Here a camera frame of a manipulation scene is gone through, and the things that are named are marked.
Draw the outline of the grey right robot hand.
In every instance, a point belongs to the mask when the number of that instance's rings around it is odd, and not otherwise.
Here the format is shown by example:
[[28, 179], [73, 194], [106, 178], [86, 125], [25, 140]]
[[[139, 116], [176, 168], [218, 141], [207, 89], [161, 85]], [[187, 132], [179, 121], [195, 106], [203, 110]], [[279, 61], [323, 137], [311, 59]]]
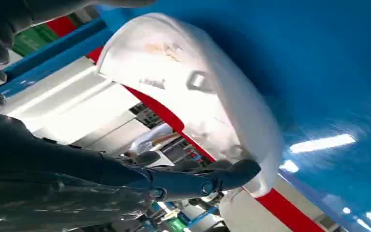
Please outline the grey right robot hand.
[[154, 201], [207, 196], [253, 179], [251, 159], [178, 172], [39, 139], [0, 114], [0, 232], [60, 232], [136, 219]]

